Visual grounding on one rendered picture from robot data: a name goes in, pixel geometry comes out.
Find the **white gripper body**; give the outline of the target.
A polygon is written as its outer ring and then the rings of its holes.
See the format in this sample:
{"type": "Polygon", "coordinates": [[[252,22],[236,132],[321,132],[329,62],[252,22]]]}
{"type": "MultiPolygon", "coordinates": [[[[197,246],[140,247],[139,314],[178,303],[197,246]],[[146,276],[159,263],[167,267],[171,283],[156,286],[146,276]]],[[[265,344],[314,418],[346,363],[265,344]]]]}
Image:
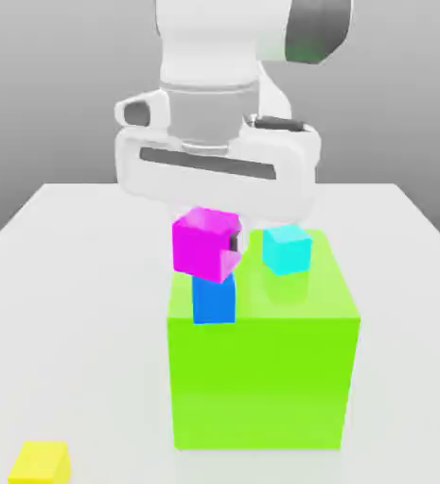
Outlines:
{"type": "Polygon", "coordinates": [[[119,185],[175,206],[236,213],[255,223],[292,223],[308,214],[321,138],[302,131],[243,126],[225,150],[188,152],[164,130],[128,127],[115,138],[119,185]]]}

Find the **small magenta cube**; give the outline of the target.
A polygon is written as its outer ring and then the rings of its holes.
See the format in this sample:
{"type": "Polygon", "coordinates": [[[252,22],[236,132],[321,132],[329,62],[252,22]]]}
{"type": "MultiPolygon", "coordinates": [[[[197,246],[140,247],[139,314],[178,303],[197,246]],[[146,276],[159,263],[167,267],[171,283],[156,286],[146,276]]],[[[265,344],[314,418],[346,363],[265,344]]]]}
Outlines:
{"type": "Polygon", "coordinates": [[[221,239],[241,227],[236,214],[192,208],[172,224],[173,266],[206,281],[222,283],[221,239]]]}

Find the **small blue cube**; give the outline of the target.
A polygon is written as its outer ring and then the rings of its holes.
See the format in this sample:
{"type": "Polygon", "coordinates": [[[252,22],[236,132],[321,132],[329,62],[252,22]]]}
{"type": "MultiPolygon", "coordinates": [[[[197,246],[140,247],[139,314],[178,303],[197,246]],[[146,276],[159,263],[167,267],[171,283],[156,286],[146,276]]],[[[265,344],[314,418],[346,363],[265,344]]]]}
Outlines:
{"type": "Polygon", "coordinates": [[[234,274],[222,283],[192,278],[192,309],[195,324],[233,323],[236,320],[234,274]]]}

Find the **small cyan cube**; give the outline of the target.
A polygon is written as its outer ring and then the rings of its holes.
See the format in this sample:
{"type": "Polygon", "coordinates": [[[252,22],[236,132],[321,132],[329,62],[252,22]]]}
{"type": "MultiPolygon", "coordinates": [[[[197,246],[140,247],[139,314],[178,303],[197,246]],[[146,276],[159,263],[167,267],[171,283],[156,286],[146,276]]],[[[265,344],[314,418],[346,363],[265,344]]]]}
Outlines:
{"type": "Polygon", "coordinates": [[[307,272],[312,244],[312,236],[298,225],[266,228],[262,231],[262,261],[276,276],[307,272]]]}

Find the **small yellow cube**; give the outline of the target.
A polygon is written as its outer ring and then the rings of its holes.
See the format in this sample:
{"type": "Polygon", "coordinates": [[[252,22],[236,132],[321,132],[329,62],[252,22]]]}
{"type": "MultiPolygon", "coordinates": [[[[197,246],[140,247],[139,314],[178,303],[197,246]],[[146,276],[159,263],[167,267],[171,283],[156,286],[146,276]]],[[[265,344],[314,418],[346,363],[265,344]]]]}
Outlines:
{"type": "Polygon", "coordinates": [[[71,460],[64,441],[25,441],[8,484],[69,484],[71,460]]]}

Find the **large green box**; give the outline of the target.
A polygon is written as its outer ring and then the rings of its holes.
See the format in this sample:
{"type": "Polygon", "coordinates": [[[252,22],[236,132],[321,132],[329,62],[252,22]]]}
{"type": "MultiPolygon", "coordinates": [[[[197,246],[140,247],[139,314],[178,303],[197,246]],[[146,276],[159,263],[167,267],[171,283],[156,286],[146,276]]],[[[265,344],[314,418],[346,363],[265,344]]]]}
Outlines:
{"type": "Polygon", "coordinates": [[[326,235],[311,237],[310,270],[278,277],[252,232],[234,273],[232,323],[195,323],[191,279],[174,274],[167,340],[178,449],[340,447],[361,317],[326,235]]]}

